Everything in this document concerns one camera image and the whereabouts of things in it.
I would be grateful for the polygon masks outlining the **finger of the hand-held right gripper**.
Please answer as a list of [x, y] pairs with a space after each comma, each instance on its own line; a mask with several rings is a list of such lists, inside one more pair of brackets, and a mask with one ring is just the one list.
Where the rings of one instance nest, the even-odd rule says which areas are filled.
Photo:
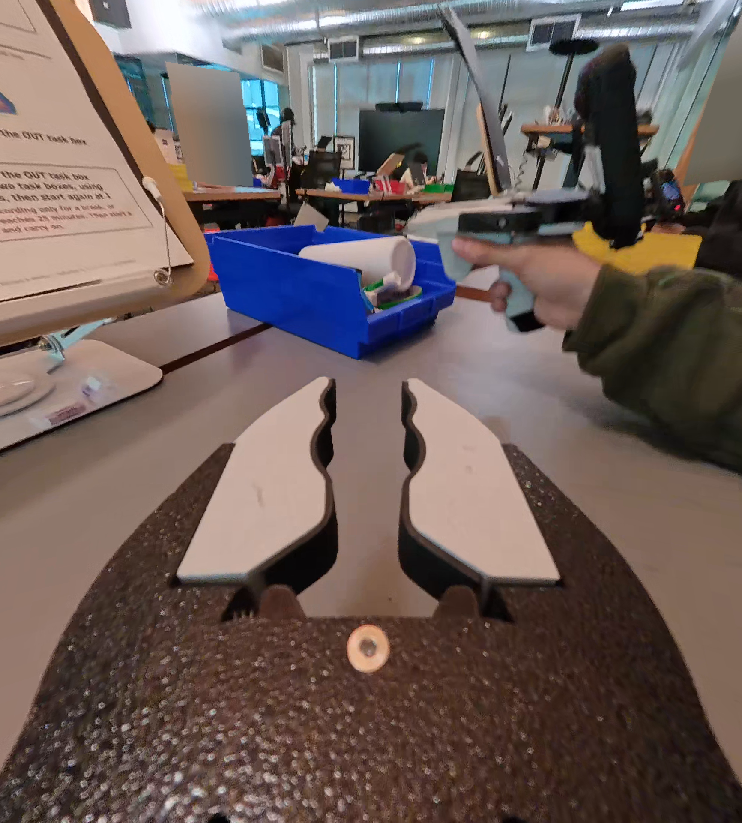
[[499, 220], [510, 214], [528, 211], [524, 201], [514, 201], [508, 197], [438, 203], [415, 213], [407, 221], [405, 236], [411, 240], [438, 241], [438, 232], [458, 229], [460, 216], [496, 216]]

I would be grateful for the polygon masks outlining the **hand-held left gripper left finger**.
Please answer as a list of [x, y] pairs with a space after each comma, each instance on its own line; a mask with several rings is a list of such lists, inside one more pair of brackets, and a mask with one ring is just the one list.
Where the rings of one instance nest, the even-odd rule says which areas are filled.
[[176, 571], [183, 585], [301, 593], [335, 563], [335, 380], [319, 377], [236, 439]]

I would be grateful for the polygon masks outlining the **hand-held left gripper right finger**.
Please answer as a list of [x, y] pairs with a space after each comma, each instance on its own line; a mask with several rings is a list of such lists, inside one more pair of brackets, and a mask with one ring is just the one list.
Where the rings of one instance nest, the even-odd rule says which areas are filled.
[[486, 424], [424, 381], [401, 387], [408, 475], [401, 492], [398, 560], [429, 595], [455, 586], [561, 582], [503, 444]]

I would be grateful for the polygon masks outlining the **person's right forearm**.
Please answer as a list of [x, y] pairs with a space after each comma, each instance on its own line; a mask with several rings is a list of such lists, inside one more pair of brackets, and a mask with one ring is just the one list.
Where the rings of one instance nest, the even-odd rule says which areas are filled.
[[742, 475], [742, 282], [603, 266], [562, 348], [681, 451]]

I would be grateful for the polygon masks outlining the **person's right hand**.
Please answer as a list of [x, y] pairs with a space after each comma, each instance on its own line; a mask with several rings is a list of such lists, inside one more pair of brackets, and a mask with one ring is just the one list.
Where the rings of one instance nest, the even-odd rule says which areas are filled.
[[452, 249], [474, 269], [496, 266], [515, 275], [534, 297], [536, 319], [562, 332], [577, 328], [601, 271], [570, 243], [503, 245], [458, 236]]

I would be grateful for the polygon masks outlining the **black mesh chair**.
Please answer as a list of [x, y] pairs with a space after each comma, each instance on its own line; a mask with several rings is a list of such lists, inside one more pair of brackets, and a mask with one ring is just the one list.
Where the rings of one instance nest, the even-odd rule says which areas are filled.
[[450, 202], [483, 200], [491, 197], [489, 178], [474, 170], [458, 170]]

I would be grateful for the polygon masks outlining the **green tape roll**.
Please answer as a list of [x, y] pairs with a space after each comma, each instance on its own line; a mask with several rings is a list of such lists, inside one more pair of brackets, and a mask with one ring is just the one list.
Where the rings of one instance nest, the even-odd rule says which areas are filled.
[[362, 291], [366, 306], [374, 313], [415, 300], [423, 293], [419, 285], [402, 287], [395, 273], [389, 273], [384, 279], [363, 286]]

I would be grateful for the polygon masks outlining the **white paper roll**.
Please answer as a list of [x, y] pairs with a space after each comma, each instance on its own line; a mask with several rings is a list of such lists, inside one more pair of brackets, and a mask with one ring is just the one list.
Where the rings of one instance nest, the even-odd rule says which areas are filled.
[[405, 291], [416, 275], [416, 251], [411, 242], [400, 236], [310, 244], [297, 256], [359, 271], [363, 287], [384, 282]]

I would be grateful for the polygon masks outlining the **large black screen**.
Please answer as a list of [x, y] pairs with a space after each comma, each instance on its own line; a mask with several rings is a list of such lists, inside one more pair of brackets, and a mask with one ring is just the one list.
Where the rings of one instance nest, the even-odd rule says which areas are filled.
[[428, 173], [436, 174], [444, 120], [443, 108], [420, 111], [361, 109], [357, 170], [374, 172], [391, 154], [402, 154], [411, 159], [417, 151], [422, 151], [428, 159]]

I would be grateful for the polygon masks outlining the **wooden standing desk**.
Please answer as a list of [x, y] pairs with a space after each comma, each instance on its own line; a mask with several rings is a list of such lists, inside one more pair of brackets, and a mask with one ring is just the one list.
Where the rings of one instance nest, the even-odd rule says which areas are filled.
[[[640, 156], [644, 155], [645, 150], [658, 134], [659, 130], [660, 127], [654, 124], [640, 123], [637, 126]], [[536, 162], [535, 176], [531, 185], [532, 190], [536, 190], [540, 186], [545, 162], [549, 154], [554, 151], [564, 151], [562, 147], [571, 147], [572, 131], [573, 124], [570, 123], [530, 123], [520, 126], [521, 134], [527, 139], [523, 156], [528, 156]]]

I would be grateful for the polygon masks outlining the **long dark plank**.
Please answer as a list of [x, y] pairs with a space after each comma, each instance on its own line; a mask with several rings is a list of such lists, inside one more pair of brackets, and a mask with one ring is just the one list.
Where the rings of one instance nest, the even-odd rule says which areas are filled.
[[512, 177], [499, 109], [493, 93], [487, 87], [484, 69], [468, 28], [450, 5], [441, 4], [438, 8], [443, 27], [467, 66], [470, 80], [479, 99], [477, 118], [483, 145], [486, 176], [489, 180], [491, 195], [500, 197], [512, 188]]

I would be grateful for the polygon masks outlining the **blue plastic bin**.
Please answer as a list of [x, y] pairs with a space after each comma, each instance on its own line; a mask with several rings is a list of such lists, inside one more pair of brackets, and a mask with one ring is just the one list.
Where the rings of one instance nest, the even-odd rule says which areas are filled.
[[359, 271], [297, 255], [310, 244], [389, 236], [398, 237], [284, 225], [210, 232], [205, 240], [228, 309], [360, 360], [427, 329], [452, 305], [457, 287], [443, 271], [438, 247], [411, 241], [413, 285], [422, 295], [378, 313], [366, 306]]

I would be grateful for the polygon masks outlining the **yellow plastic bin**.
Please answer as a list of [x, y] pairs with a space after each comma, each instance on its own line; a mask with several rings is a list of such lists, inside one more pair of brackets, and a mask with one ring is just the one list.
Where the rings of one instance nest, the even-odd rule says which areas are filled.
[[645, 232], [632, 246], [613, 249], [610, 242], [594, 232], [586, 223], [572, 234], [574, 246], [583, 254], [602, 265], [610, 265], [622, 272], [645, 274], [658, 267], [693, 269], [703, 239], [695, 234]]

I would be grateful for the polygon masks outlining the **white stand base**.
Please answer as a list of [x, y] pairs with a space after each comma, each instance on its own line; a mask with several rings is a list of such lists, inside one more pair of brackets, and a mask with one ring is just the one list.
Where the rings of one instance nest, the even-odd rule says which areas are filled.
[[[90, 338], [93, 332], [110, 323], [108, 318], [72, 327], [43, 336], [33, 346], [0, 354], [0, 371], [47, 374], [55, 382], [54, 391], [45, 399], [0, 419], [0, 453], [129, 400], [161, 383], [162, 369]], [[98, 375], [105, 382], [105, 391], [96, 402], [90, 402], [81, 393], [81, 386], [89, 375]], [[78, 402], [86, 404], [89, 411], [73, 421], [47, 428], [39, 419], [44, 412]]]

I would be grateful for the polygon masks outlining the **black round-top stand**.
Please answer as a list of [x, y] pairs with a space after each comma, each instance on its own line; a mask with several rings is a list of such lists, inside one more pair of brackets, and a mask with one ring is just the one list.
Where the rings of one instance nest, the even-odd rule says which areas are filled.
[[593, 54], [599, 46], [600, 43], [598, 40], [590, 38], [553, 40], [549, 45], [549, 52], [551, 55], [566, 58], [557, 96], [555, 98], [554, 105], [551, 107], [550, 113], [547, 115], [549, 125], [556, 125], [562, 122], [562, 102], [575, 58], [578, 56]]

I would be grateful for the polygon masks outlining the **wooden clipboard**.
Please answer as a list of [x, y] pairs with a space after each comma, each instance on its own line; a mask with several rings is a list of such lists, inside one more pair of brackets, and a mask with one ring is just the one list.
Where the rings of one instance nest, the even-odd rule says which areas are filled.
[[166, 164], [113, 55], [74, 2], [50, 2], [86, 65], [121, 139], [142, 173], [141, 184], [158, 203], [167, 227], [192, 264], [155, 270], [123, 281], [93, 282], [0, 303], [0, 345], [42, 336], [127, 312], [158, 307], [194, 294], [210, 273], [205, 239]]

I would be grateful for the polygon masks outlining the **printed instruction sheet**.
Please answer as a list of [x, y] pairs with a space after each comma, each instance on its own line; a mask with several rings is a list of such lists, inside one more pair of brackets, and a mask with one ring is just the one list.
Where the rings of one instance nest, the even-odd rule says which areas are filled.
[[0, 2], [0, 303], [192, 264], [50, 2]]

